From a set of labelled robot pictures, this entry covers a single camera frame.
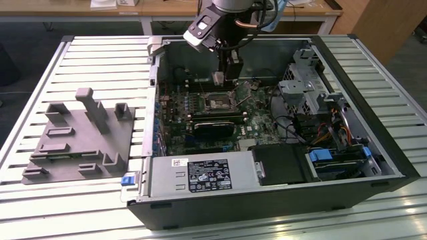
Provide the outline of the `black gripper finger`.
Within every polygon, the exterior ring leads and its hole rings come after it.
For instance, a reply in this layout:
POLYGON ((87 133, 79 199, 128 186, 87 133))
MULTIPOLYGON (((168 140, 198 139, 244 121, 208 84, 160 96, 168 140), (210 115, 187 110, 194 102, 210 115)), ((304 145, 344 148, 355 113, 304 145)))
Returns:
POLYGON ((243 59, 240 58, 238 51, 231 51, 227 56, 227 65, 226 65, 226 80, 235 80, 240 76, 243 68, 243 59))
POLYGON ((228 51, 226 50, 219 50, 218 51, 218 71, 226 74, 227 68, 228 68, 228 51))

